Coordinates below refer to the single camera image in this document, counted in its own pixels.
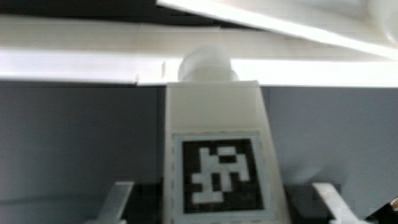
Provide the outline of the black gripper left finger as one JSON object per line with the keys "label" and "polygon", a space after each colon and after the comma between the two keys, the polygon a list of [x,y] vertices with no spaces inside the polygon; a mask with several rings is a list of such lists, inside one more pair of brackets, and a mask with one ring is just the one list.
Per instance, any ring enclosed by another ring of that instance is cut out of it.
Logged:
{"label": "black gripper left finger", "polygon": [[123,219],[123,212],[133,185],[135,183],[130,181],[114,183],[98,217],[92,220],[87,220],[85,224],[128,224],[128,221]]}

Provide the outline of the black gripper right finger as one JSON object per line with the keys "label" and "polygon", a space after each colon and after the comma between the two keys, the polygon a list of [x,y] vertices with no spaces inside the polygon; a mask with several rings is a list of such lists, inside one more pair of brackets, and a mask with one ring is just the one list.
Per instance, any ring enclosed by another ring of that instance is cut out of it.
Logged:
{"label": "black gripper right finger", "polygon": [[352,212],[334,185],[331,183],[315,183],[313,187],[332,214],[329,224],[363,224],[363,220]]}

